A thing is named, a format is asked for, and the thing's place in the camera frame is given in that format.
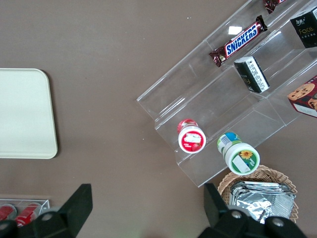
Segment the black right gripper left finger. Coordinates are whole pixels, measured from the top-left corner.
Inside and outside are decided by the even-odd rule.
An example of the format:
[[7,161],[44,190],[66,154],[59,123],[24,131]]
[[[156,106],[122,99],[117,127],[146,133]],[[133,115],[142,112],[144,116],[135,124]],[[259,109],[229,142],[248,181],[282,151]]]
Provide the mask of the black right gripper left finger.
[[91,184],[82,184],[58,211],[40,215],[18,227],[16,221],[1,221],[2,238],[75,238],[93,209]]

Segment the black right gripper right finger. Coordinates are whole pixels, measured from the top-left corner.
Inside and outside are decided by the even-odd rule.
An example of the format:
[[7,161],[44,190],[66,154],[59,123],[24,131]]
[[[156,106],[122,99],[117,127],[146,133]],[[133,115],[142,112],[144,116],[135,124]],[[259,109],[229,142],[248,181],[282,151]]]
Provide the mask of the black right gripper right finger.
[[229,209],[212,183],[204,185],[204,209],[209,227],[200,238],[305,238],[306,235],[291,220],[268,217],[264,224],[244,212]]

